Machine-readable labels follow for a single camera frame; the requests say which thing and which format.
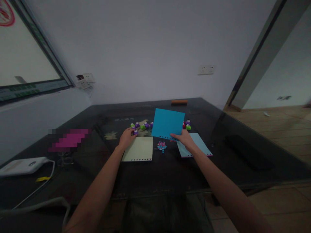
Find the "electrical outlet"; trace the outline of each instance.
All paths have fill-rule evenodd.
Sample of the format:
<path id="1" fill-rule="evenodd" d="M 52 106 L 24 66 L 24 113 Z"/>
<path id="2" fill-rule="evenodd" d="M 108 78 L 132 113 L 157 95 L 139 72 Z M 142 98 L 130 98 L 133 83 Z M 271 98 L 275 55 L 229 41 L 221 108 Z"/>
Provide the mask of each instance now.
<path id="1" fill-rule="evenodd" d="M 87 81 L 88 83 L 94 83 L 95 82 L 95 79 L 91 73 L 82 74 L 82 75 L 83 75 L 85 81 Z"/>
<path id="2" fill-rule="evenodd" d="M 215 69 L 215 65 L 199 66 L 198 75 L 213 74 L 215 72 Z"/>
<path id="3" fill-rule="evenodd" d="M 77 85 L 80 86 L 82 89 L 87 89 L 91 87 L 92 85 L 86 82 L 84 79 L 77 82 Z"/>

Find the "hand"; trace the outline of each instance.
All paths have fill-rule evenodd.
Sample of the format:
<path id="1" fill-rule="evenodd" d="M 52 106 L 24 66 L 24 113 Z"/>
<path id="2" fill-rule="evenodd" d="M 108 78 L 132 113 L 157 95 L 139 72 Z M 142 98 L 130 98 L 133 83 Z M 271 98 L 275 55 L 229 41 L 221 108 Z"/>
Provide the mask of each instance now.
<path id="1" fill-rule="evenodd" d="M 198 146 L 194 143 L 186 129 L 182 130 L 181 135 L 171 134 L 171 136 L 178 139 L 190 153 L 193 153 L 194 150 L 198 149 Z"/>
<path id="2" fill-rule="evenodd" d="M 120 138 L 120 142 L 119 142 L 119 146 L 122 149 L 126 149 L 134 140 L 135 137 L 137 137 L 137 134 L 132 135 L 132 132 L 134 131 L 134 129 L 132 128 L 127 128 L 126 130 L 124 130 L 123 134 L 121 135 Z"/>

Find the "blue paper shape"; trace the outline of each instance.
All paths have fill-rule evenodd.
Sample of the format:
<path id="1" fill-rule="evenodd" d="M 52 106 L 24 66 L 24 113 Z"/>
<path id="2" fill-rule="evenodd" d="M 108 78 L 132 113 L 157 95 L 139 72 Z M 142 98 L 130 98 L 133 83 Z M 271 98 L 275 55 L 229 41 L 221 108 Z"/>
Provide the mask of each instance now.
<path id="1" fill-rule="evenodd" d="M 181 135 L 185 113 L 155 109 L 155 118 L 151 135 L 158 138 L 178 141 L 171 137 L 171 133 Z"/>
<path id="2" fill-rule="evenodd" d="M 210 150 L 207 148 L 205 143 L 203 142 L 202 138 L 199 136 L 198 133 L 190 133 L 190 136 L 192 137 L 192 140 L 194 143 L 198 146 L 198 148 L 206 154 L 206 156 L 212 156 L 213 154 L 210 152 Z M 180 152 L 180 155 L 182 158 L 189 158 L 192 157 L 192 154 L 186 150 L 185 146 L 181 142 L 177 142 L 177 146 Z"/>

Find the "yellow tag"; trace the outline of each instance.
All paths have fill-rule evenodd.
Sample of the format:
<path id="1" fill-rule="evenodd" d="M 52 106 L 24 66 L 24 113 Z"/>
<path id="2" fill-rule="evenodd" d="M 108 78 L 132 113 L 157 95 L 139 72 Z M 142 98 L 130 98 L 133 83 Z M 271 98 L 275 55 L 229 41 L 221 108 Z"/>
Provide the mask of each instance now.
<path id="1" fill-rule="evenodd" d="M 44 176 L 44 177 L 40 177 L 36 180 L 36 182 L 41 182 L 41 181 L 44 181 L 44 180 L 49 180 L 50 177 L 47 177 L 47 176 Z"/>

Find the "wooden floor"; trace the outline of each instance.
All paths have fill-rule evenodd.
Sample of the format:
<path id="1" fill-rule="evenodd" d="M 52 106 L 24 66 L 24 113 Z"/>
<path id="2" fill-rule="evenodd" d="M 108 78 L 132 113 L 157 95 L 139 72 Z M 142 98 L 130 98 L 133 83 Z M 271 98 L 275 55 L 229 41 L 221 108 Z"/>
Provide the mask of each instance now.
<path id="1" fill-rule="evenodd" d="M 244 112 L 226 108 L 224 111 L 311 165 L 311 109 L 295 106 Z M 205 199 L 215 233 L 237 232 L 223 208 L 213 205 L 211 195 L 205 195 Z M 249 199 L 275 232 L 311 232 L 311 183 L 273 187 Z M 125 203 L 110 203 L 98 232 L 120 229 Z"/>

